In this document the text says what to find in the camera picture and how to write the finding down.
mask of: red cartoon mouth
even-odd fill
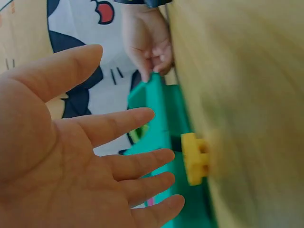
[[[114,20],[115,10],[111,3],[108,1],[96,1],[96,12],[100,16],[99,24],[108,25]]]

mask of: sleeve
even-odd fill
[[[169,2],[172,0],[114,0],[115,2],[124,3],[124,4],[134,4],[134,5],[143,5],[146,4],[149,8],[155,8]]]

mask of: wooden surface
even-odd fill
[[[304,1],[174,0],[176,68],[220,228],[304,227]]]
[[[14,0],[0,11],[0,73],[52,53],[47,0]]]

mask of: hand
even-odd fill
[[[131,209],[174,183],[171,173],[140,178],[173,152],[93,153],[150,121],[151,110],[51,120],[45,103],[86,80],[101,55],[100,46],[80,47],[1,76],[0,227],[159,228],[182,209],[179,195]]]
[[[173,57],[168,25],[159,9],[122,4],[122,13],[125,49],[142,80],[149,81],[152,71],[166,75]]]

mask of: green toy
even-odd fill
[[[181,134],[191,132],[183,96],[178,85],[165,85],[159,74],[153,73],[148,83],[141,82],[129,95],[129,107],[148,107],[155,117],[140,129],[130,133],[136,144],[125,154],[137,154],[161,148],[175,152],[171,163],[150,175],[169,171],[175,175],[175,184],[158,194],[146,205],[157,204],[173,194],[181,194],[186,204],[181,213],[163,228],[215,228],[207,179],[199,186],[189,186],[181,152]]]

